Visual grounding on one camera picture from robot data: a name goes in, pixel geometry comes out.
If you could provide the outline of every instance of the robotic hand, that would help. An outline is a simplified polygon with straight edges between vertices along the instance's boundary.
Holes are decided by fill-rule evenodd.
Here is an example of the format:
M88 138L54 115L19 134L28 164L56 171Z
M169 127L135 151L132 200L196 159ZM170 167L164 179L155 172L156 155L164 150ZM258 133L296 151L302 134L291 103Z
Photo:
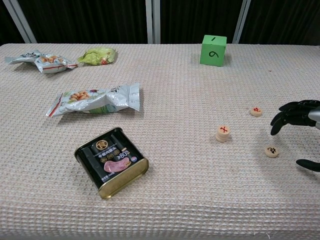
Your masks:
M276 135L286 124L316 127L320 130L320 101L293 101L283 105L279 110L281 112L271 121L271 135ZM299 159L296 163L306 169L320 172L320 163L307 159Z

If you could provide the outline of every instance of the luncheon meat can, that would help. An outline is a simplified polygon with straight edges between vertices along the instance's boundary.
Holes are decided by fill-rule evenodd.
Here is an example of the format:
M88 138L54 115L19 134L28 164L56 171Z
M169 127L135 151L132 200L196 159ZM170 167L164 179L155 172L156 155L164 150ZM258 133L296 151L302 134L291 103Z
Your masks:
M74 156L96 185L102 199L109 199L141 177L149 162L123 133L113 128L78 147Z

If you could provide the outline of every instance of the snack bag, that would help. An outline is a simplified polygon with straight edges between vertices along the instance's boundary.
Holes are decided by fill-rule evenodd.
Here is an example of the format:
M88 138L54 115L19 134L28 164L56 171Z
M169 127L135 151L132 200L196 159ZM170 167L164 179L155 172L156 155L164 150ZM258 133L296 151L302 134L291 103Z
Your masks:
M46 116L57 117L73 111L88 114L114 113L122 109L140 110L139 83L107 89L66 91L57 95Z
M45 74L58 73L66 69L74 69L78 66L78 64L63 56L43 54L38 50L22 54L19 57L6 57L4 60L8 64L18 64L22 62L35 64L39 71Z
M77 60L80 63L86 63L90 65L106 65L115 60L116 51L113 48L106 47L94 47L90 48L85 54L79 57Z

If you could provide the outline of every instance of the curtain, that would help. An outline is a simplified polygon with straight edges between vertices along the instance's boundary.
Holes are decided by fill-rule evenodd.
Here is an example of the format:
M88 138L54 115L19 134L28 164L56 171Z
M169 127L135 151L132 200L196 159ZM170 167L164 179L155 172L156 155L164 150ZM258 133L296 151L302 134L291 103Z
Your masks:
M38 43L145 44L145 0L18 0Z
M320 45L320 0L251 0L239 43Z
M161 43L199 44L204 35L232 43L242 0L161 0Z
M3 1L0 1L0 21L2 24L0 34L0 46L3 44L11 43L25 43Z

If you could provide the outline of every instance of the tablecloth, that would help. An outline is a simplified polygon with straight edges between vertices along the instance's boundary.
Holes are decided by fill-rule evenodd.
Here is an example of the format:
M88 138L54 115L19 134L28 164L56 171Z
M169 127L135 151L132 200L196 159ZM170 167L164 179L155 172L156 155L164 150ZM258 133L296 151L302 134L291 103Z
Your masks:
M0 55L76 60L97 46L116 61L56 74L0 61L0 238L320 236L320 174L296 164L320 160L320 132L288 124L270 135L280 106L319 100L318 46L228 44L222 67L199 64L201 44L5 44ZM45 116L58 93L133 83L140 112ZM224 143L219 125L230 127ZM102 200L74 151L114 127L149 170Z

